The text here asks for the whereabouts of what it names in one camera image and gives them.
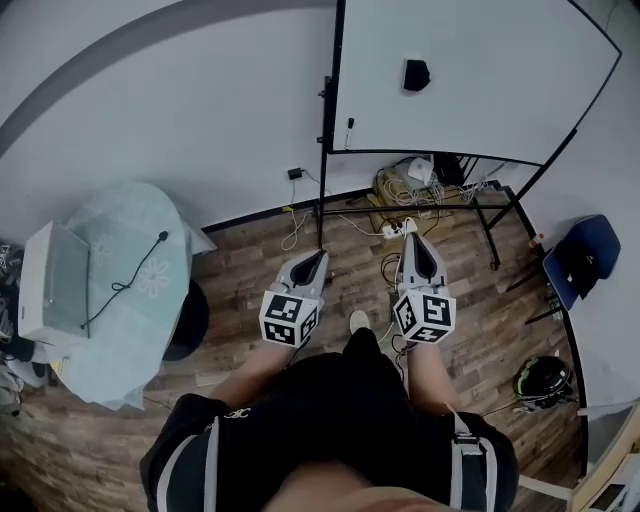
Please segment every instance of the blue chair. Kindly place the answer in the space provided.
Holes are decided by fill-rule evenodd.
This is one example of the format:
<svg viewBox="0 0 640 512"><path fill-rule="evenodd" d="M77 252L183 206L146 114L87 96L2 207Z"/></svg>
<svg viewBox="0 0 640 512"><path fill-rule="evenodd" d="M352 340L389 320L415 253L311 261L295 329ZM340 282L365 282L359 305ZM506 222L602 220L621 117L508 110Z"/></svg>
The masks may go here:
<svg viewBox="0 0 640 512"><path fill-rule="evenodd" d="M598 280L611 275L620 249L620 240L604 215L585 217L574 224L567 235L546 253L539 266L544 269L555 292L547 299L551 310L530 318L525 325L563 309L569 311L578 297L584 299ZM507 291L517 288L535 274L529 274Z"/></svg>

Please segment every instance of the logo on shirt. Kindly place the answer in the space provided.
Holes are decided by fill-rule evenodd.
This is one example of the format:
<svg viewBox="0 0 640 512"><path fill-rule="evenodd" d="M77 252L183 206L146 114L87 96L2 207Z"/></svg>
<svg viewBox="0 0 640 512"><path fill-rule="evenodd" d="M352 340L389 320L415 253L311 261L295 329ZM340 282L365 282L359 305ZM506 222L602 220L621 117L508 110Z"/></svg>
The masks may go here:
<svg viewBox="0 0 640 512"><path fill-rule="evenodd" d="M233 411L231 414L227 414L225 416L225 418L229 418L232 420L238 419L238 418L246 418L249 415L247 414L249 411L251 410L250 407L248 407L247 409L238 409L237 411Z"/></svg>

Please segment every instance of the extension cord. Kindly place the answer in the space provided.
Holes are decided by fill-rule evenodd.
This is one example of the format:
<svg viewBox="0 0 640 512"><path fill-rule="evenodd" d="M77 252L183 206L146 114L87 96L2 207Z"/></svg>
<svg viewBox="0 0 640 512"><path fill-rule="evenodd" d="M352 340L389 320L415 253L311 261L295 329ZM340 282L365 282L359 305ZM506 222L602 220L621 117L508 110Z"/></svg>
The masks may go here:
<svg viewBox="0 0 640 512"><path fill-rule="evenodd" d="M402 222L397 222L393 226L385 225L382 227L382 234L386 240L407 236L409 233L413 233L415 231L418 231L418 226L416 225L416 221L411 217L408 217Z"/></svg>

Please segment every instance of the black helmet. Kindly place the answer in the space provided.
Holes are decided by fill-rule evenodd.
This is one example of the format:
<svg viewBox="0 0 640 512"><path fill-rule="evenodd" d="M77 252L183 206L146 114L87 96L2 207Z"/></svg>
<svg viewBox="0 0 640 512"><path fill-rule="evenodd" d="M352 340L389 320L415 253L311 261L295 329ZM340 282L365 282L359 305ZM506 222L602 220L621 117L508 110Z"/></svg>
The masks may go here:
<svg viewBox="0 0 640 512"><path fill-rule="evenodd" d="M513 391L529 409L548 409L559 402L569 402L573 393L573 374L558 357L529 359L513 378Z"/></svg>

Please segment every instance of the shoe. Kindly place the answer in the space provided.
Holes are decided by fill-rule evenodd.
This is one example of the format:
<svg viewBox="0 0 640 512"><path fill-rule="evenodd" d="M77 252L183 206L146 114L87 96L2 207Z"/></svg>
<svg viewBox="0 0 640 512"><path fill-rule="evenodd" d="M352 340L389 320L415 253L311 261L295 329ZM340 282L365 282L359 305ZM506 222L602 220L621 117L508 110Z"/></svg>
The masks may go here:
<svg viewBox="0 0 640 512"><path fill-rule="evenodd" d="M351 313L351 318L349 318L349 329L351 330L351 334L354 334L361 327L371 329L371 324L369 323L369 317L367 314L361 309L358 309Z"/></svg>

